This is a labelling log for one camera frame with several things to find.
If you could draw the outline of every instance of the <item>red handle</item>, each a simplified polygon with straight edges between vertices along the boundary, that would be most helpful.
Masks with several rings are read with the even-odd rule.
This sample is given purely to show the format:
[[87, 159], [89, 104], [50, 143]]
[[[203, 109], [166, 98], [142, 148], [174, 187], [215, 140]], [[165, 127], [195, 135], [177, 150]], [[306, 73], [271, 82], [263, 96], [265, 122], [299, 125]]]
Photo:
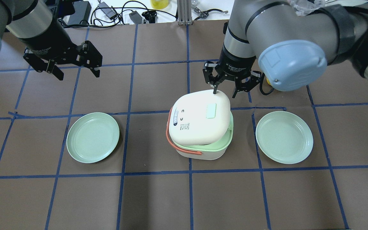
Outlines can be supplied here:
[[168, 121], [167, 121], [167, 128], [165, 129], [165, 137], [167, 138], [167, 141], [168, 143], [171, 145], [171, 147], [173, 147], [174, 149], [180, 151], [180, 152], [183, 152], [183, 153], [188, 153], [188, 154], [194, 154], [194, 155], [202, 155], [203, 153], [200, 152], [200, 151], [191, 151], [191, 150], [185, 150], [185, 149], [182, 149], [180, 147], [178, 147], [177, 145], [175, 145], [169, 135], [168, 135], [168, 126], [170, 124], [170, 116], [171, 116], [171, 111], [172, 111], [173, 108], [170, 109], [170, 113], [168, 114]]

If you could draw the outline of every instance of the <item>plastic bag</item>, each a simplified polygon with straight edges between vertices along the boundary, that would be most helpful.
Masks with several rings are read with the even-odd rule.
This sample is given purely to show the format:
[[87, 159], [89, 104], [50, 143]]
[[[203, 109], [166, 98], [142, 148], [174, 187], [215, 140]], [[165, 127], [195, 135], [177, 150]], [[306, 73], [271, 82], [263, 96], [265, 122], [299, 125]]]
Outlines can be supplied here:
[[305, 16], [311, 12], [325, 6], [325, 0], [314, 0], [314, 3], [308, 0], [288, 0], [289, 4], [295, 9], [298, 16]]

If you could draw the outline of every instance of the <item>tiled surface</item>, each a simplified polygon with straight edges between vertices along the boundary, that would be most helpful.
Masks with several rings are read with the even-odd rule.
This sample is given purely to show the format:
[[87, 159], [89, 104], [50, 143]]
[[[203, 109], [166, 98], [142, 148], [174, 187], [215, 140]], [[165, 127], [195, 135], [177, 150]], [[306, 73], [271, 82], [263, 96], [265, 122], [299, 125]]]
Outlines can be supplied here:
[[[217, 160], [190, 160], [169, 146], [168, 110], [187, 92], [211, 89], [202, 65], [219, 58], [223, 23], [68, 29], [73, 42], [87, 35], [102, 53], [98, 79], [72, 65], [64, 81], [27, 71], [23, 47], [4, 41], [0, 229], [368, 229], [368, 83], [350, 63], [328, 67], [308, 88], [230, 99], [234, 137]], [[231, 97], [234, 84], [219, 90]], [[276, 163], [255, 143], [255, 125], [276, 110], [312, 131], [301, 163]], [[64, 140], [90, 112], [110, 114], [120, 140], [106, 159], [83, 164]]]
[[43, 229], [55, 179], [0, 180], [0, 229]]

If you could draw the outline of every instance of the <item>light green plate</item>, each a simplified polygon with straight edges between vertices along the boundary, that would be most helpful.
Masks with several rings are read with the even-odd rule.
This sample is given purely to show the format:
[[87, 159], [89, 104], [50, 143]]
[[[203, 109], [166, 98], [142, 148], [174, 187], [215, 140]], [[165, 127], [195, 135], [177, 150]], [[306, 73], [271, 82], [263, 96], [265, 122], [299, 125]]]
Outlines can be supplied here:
[[270, 159], [295, 164], [305, 160], [312, 151], [313, 135], [300, 117], [290, 112], [275, 111], [257, 124], [257, 143]]
[[93, 112], [79, 118], [66, 138], [67, 150], [73, 159], [94, 163], [106, 158], [120, 137], [119, 125], [110, 115]]

